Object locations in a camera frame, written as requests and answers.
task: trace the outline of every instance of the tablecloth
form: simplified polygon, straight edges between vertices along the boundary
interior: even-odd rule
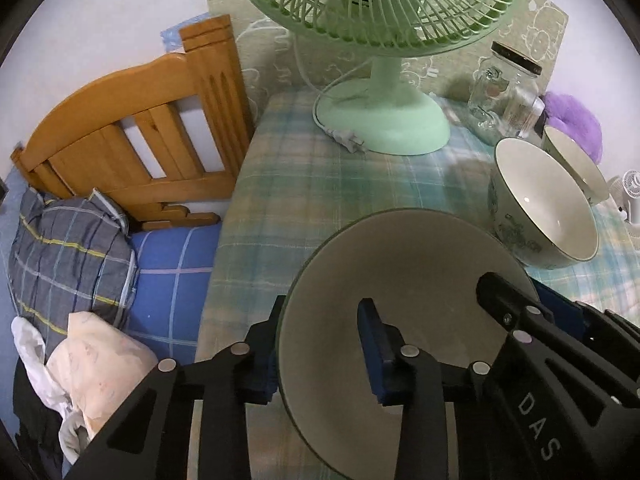
[[[348,153],[313,124],[314,98],[306,90],[277,95],[260,122],[223,223],[197,360],[244,339],[251,324],[267,318],[276,295],[286,294],[315,248],[363,216],[423,207],[490,228],[493,150],[462,126],[463,104],[438,100],[451,123],[448,145],[408,157]],[[639,324],[638,256],[613,200],[593,210],[600,234],[593,260],[527,272],[573,300]],[[247,417],[255,479],[338,478],[300,440],[278,394],[266,407],[248,406]],[[196,478],[196,448],[191,446],[190,478]]]

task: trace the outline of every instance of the beige wall covering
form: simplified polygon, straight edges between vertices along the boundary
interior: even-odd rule
[[[269,97],[303,80],[296,64],[292,34],[265,17],[249,0],[208,0],[213,15],[229,13],[240,51],[244,80],[254,116]],[[499,30],[471,46],[404,60],[402,77],[426,92],[466,100],[473,72],[491,55],[492,41],[500,41],[532,57],[543,67],[540,91],[546,88],[556,63],[568,16],[549,0],[523,0]],[[329,41],[298,39],[302,68],[309,79],[323,86],[367,59]],[[368,68],[362,70],[367,75]]]

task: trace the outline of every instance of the jar lid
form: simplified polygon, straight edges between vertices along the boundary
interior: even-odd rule
[[[514,62],[516,65],[521,66],[524,70],[527,70],[532,74],[542,74],[542,67],[538,63],[525,56],[524,54],[519,53],[517,50],[513,50],[511,47],[494,41],[491,46],[491,50],[493,50],[496,54],[499,54],[503,58]]]

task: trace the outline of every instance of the fan base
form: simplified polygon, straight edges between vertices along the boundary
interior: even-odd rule
[[[369,79],[352,79],[331,88],[318,101],[318,120],[332,130],[353,131],[372,152],[424,155],[449,142],[449,122],[424,92],[403,82],[378,99],[369,86]]]

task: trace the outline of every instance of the headboard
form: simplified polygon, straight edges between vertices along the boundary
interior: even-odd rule
[[[60,198],[95,187],[143,229],[219,221],[171,202],[231,197],[254,126],[229,15],[180,30],[184,54],[111,73],[56,106],[12,161],[30,186]],[[172,102],[197,95],[223,171],[206,172]],[[118,122],[133,116],[163,178],[152,178]]]

